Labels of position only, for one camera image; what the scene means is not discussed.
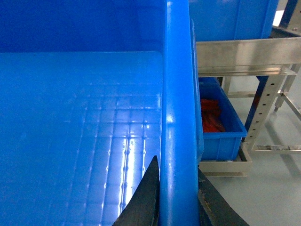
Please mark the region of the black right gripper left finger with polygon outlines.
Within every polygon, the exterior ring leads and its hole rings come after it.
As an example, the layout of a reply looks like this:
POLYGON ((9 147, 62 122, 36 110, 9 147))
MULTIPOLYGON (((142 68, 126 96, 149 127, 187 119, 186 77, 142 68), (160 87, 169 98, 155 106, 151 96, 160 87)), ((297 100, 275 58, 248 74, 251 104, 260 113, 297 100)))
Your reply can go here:
POLYGON ((114 226, 157 226, 159 217, 159 166, 154 156, 130 202, 114 226))

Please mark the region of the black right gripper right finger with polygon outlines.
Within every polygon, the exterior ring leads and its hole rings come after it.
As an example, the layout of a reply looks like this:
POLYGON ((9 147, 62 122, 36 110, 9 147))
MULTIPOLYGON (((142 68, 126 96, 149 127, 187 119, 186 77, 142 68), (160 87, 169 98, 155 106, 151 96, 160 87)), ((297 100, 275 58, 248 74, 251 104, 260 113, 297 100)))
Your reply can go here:
POLYGON ((198 205, 201 226, 247 226, 212 185, 201 170, 198 170, 198 205))

